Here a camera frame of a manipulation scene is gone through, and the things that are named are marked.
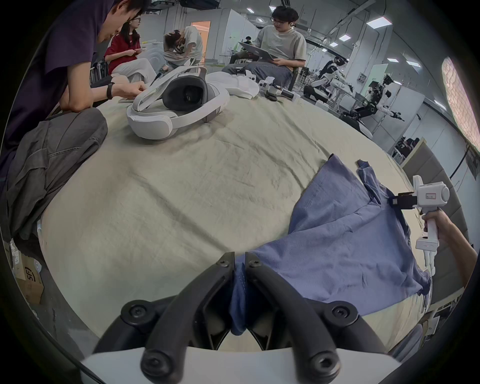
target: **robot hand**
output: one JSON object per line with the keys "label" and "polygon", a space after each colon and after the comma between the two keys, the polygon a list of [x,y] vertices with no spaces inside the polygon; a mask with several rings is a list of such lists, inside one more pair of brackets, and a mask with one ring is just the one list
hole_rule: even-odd
{"label": "robot hand", "polygon": [[392,112],[392,114],[393,114],[392,117],[393,117],[394,119],[399,119],[399,120],[405,121],[405,120],[403,120],[403,119],[400,117],[400,115],[401,115],[400,112]]}

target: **laptop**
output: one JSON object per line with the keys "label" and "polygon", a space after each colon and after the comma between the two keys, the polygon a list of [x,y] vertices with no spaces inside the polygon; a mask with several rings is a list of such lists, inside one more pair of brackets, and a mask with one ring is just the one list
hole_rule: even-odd
{"label": "laptop", "polygon": [[244,47],[247,51],[249,51],[250,53],[253,53],[254,55],[257,55],[261,58],[264,58],[264,59],[269,59],[269,60],[273,60],[273,59],[276,59],[277,56],[274,56],[274,55],[271,55],[270,53],[268,53],[266,50],[264,49],[261,49],[261,48],[258,48],[258,47],[255,47],[253,45],[250,45],[250,44],[246,44],[246,43],[242,43],[241,41],[239,41],[239,44]]}

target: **glasses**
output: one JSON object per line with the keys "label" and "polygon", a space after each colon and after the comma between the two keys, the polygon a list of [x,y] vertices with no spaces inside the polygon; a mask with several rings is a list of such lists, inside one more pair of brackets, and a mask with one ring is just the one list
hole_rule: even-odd
{"label": "glasses", "polygon": [[286,21],[280,21],[280,20],[274,19],[273,17],[270,17],[270,20],[272,21],[273,24],[284,24],[284,23],[287,23]]}

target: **man in gray t-shirt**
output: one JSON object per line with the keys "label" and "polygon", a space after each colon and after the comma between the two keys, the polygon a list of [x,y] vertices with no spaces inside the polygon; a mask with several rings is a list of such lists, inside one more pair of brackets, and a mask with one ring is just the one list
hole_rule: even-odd
{"label": "man in gray t-shirt", "polygon": [[273,56],[273,61],[260,58],[257,62],[227,65],[222,71],[235,74],[236,69],[244,67],[264,80],[268,76],[275,77],[280,86],[288,86],[292,79],[293,68],[304,67],[307,59],[307,42],[305,38],[293,29],[299,16],[290,7],[276,7],[272,13],[273,25],[263,28],[253,45],[266,50]]}

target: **white vr headset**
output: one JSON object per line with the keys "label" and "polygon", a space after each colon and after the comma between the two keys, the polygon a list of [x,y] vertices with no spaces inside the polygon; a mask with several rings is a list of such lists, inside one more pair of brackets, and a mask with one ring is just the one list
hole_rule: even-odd
{"label": "white vr headset", "polygon": [[[211,121],[228,104],[230,95],[220,85],[206,82],[206,73],[205,67],[181,66],[155,79],[127,108],[133,132],[144,139],[164,140],[178,128]],[[163,106],[152,106],[160,98]],[[174,111],[185,114],[178,116]]]}

